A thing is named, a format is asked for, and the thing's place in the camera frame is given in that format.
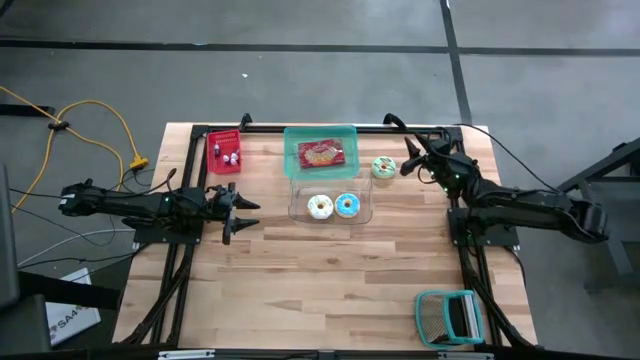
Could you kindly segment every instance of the donut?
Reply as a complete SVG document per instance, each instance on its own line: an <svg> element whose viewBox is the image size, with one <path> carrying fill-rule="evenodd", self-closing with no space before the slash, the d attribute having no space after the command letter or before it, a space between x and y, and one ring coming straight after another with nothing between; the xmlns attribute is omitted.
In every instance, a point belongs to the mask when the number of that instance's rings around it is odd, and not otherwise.
<svg viewBox="0 0 640 360"><path fill-rule="evenodd" d="M353 194L342 194L336 199L336 214L345 219L358 215L360 199Z"/></svg>
<svg viewBox="0 0 640 360"><path fill-rule="evenodd" d="M333 214L333 202L327 195L316 195L309 199L307 210L314 219L325 220Z"/></svg>
<svg viewBox="0 0 640 360"><path fill-rule="evenodd" d="M388 156L380 156L373 160L371 172L378 179L391 179L396 173L396 163Z"/></svg>

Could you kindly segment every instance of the red container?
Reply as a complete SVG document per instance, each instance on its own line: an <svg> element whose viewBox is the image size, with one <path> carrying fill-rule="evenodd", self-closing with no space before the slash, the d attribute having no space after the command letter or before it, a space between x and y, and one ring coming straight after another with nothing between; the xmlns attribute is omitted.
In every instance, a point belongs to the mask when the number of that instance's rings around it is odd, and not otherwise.
<svg viewBox="0 0 640 360"><path fill-rule="evenodd" d="M214 146L220 147L220 155L215 156ZM225 163L223 157L231 157L233 152L238 154L238 163ZM242 154L240 153L240 132L238 130L217 131L207 134L207 170L215 174L230 174L242 169Z"/></svg>

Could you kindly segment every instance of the red package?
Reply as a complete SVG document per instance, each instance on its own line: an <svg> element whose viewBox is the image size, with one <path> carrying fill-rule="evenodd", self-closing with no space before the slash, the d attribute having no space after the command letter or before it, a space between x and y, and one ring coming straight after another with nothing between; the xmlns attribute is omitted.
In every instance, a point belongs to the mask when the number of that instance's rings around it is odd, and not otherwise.
<svg viewBox="0 0 640 360"><path fill-rule="evenodd" d="M327 139L298 144L300 167L303 169L323 166L335 166L345 163L342 142L339 139Z"/></svg>

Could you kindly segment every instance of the blue frosted donut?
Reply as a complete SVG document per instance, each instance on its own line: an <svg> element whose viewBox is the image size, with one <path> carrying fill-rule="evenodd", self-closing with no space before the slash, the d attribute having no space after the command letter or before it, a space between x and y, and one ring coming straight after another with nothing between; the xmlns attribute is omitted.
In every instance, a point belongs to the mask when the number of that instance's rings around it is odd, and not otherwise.
<svg viewBox="0 0 640 360"><path fill-rule="evenodd" d="M360 211L360 199L353 194L342 194L336 199L336 214L343 218L352 218Z"/></svg>

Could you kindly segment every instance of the yellow cable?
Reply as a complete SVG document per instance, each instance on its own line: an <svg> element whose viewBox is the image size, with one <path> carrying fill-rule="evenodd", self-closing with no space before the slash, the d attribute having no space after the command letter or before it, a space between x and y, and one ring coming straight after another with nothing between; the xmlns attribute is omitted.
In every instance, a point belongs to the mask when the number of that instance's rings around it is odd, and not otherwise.
<svg viewBox="0 0 640 360"><path fill-rule="evenodd" d="M69 110L71 110L72 108L78 106L78 105L82 105L82 104L87 104L87 103L92 103L92 104L97 104L97 105L102 105L105 108L107 108L108 110L110 110L115 116L117 116L120 121L122 122L122 125L125 128L125 131L127 132L127 135L129 136L129 140L131 141L131 147L133 148L133 152L134 152L134 163L136 161L136 159L141 159L140 154L138 154L137 149L135 147L135 144L133 142L133 137L131 136L131 132L129 131L129 127L126 124L126 121L122 118L122 116L120 116L120 114L118 114L117 111L115 111L115 109L113 109L111 106L102 103L100 101L95 101L95 100L85 100L85 101L80 101L74 104L71 104L67 107L65 107L64 109L62 109L62 111L60 111L60 113L58 114L57 117L54 117L53 115L47 113L46 111L42 110L41 108L39 108L38 106L36 106L35 104L33 104L32 102L30 102L29 100L21 97L20 95L12 92L11 90L5 88L4 86L0 86L0 90L5 91L7 94L15 97L16 99L22 101L25 104L28 104L29 106L31 106L32 108L36 109L37 111L39 111L40 113L42 113L43 115L45 115L46 117L52 119L56 124L61 123L62 120L60 120L62 118L62 116ZM118 159L118 163L120 165L120 181L118 184L118 187L116 188L117 191L120 191L120 188L122 187L122 181L124 180L124 165L122 162L122 157L120 156L120 154L115 151L113 148L111 148L109 145L103 144L99 141L95 141L95 140L91 140L91 139L87 139L84 136L78 134L76 131L67 128L67 131L69 131L71 134L73 134L75 137L77 137L78 139L85 141L87 143L90 144L94 144L97 146L100 146L108 151L110 151L111 153L113 153L113 155L116 156L116 158ZM49 163L49 156L51 154L51 146L53 144L53 137L55 135L55 131L51 130L49 132L49 139L47 141L47 148L45 151L45 157L44 160L42 162L42 166L40 167L40 172L38 173L38 176L36 176L36 178L33 180L33 182L31 183L31 185L29 186L29 188L27 189L27 193L30 193L31 190L33 190L33 188L38 184L38 182L40 182L40 179L42 178L42 175L44 174L44 170L47 167L47 164ZM15 208L11 210L11 213L15 213L17 208L19 208L22 203L27 199L27 197L29 196L29 194L24 194L22 195L22 197L20 198L20 200L18 201L18 203L15 205Z"/></svg>

